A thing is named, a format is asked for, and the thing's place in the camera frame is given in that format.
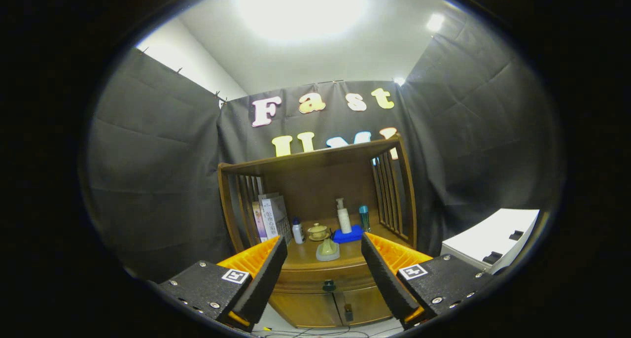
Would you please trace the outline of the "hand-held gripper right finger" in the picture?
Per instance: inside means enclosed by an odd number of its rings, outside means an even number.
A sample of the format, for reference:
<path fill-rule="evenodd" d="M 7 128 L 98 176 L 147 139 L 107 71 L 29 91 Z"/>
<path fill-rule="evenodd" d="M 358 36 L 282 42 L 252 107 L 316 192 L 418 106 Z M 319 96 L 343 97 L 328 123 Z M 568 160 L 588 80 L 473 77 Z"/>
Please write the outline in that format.
<path fill-rule="evenodd" d="M 404 330 L 455 310 L 493 280 L 493 274 L 455 255 L 430 257 L 372 233 L 363 233 L 361 254 Z"/>

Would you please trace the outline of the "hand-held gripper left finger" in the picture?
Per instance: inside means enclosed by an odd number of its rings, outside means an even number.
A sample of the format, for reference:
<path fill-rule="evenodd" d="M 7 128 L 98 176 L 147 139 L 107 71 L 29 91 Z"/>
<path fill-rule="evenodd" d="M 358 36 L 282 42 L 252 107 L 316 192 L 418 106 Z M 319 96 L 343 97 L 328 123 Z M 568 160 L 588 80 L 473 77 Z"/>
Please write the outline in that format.
<path fill-rule="evenodd" d="M 253 331 L 287 255 L 286 237 L 280 236 L 217 264 L 199 260 L 158 284 L 158 295 L 203 322 Z"/>

